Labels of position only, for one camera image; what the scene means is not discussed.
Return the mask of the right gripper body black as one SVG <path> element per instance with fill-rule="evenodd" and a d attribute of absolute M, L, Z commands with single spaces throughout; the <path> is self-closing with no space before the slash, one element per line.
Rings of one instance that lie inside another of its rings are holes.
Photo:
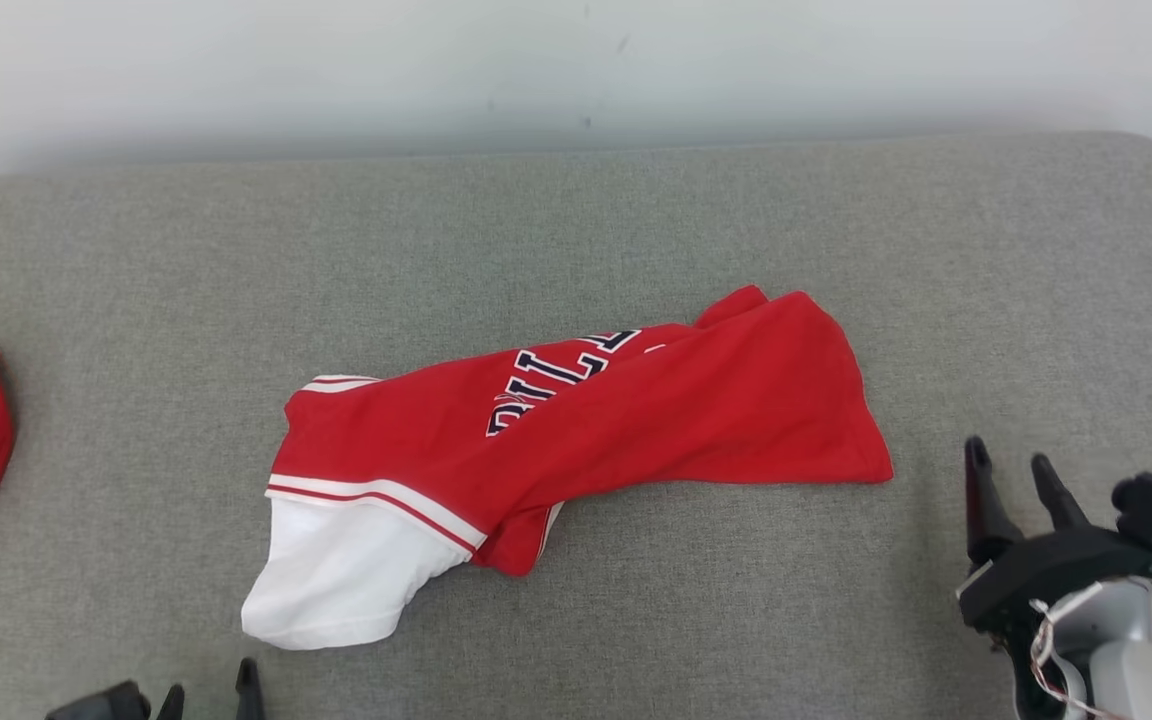
<path fill-rule="evenodd" d="M 967 551 L 973 575 L 957 597 L 963 623 L 1002 638 L 1018 628 L 1032 632 L 1032 621 L 1021 619 L 1029 601 L 1056 602 L 1101 579 L 1152 579 L 1152 543 L 1100 526 L 1023 538 L 1015 526 L 969 524 Z"/>

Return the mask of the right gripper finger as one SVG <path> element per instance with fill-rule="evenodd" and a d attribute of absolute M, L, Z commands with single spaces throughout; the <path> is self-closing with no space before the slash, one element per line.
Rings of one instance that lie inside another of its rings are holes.
<path fill-rule="evenodd" d="M 1092 525 L 1046 454 L 1030 457 L 1030 473 L 1039 501 L 1049 516 L 1053 535 Z"/>
<path fill-rule="evenodd" d="M 1011 523 L 998 495 L 995 465 L 986 442 L 979 435 L 964 445 L 967 556 L 973 568 L 983 568 L 1023 541 L 1023 533 Z"/>

